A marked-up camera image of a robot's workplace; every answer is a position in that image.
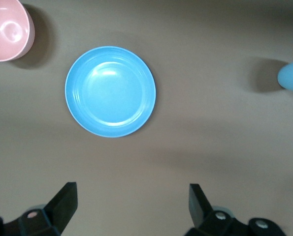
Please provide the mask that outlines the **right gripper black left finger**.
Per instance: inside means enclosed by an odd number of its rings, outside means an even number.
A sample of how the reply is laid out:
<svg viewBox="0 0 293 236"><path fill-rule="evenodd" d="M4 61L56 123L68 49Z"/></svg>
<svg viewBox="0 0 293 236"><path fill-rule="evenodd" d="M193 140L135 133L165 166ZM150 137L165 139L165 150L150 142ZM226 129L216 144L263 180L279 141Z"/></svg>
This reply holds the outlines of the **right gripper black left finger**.
<svg viewBox="0 0 293 236"><path fill-rule="evenodd" d="M68 182L44 207L32 208L8 223L0 217L0 236L60 236L77 207L77 183Z"/></svg>

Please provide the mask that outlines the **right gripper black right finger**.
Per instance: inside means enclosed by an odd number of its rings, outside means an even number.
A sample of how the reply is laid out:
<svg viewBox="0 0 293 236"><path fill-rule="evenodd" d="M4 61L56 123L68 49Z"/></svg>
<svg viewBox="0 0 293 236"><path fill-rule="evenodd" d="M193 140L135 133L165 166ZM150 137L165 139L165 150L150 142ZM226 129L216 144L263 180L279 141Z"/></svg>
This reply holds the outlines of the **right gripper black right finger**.
<svg viewBox="0 0 293 236"><path fill-rule="evenodd" d="M199 184L189 185L189 212L194 227L187 236L284 236L273 221L252 218L243 224L223 209L213 209Z"/></svg>

